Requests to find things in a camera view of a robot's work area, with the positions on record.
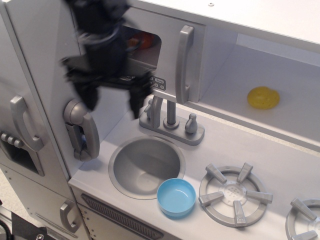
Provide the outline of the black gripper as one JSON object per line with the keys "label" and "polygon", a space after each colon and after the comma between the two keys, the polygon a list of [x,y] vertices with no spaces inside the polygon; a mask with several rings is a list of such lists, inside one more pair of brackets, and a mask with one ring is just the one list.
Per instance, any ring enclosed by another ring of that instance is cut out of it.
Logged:
{"label": "black gripper", "polygon": [[151,72],[139,66],[130,54],[139,49],[127,45],[120,32],[92,34],[82,32],[78,36],[84,54],[65,57],[61,64],[66,76],[85,106],[94,111],[99,101],[99,87],[129,91],[129,105],[134,119],[150,92]]}

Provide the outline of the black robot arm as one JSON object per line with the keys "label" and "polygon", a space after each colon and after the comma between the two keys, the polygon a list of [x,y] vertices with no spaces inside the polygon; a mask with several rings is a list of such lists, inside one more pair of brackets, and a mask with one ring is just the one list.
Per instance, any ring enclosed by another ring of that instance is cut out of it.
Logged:
{"label": "black robot arm", "polygon": [[137,119],[145,98],[152,93],[151,72],[130,58],[139,41],[128,46],[123,32],[124,14],[130,8],[125,0],[67,0],[76,22],[81,56],[66,57],[61,63],[86,107],[94,110],[98,87],[129,92],[129,105]]}

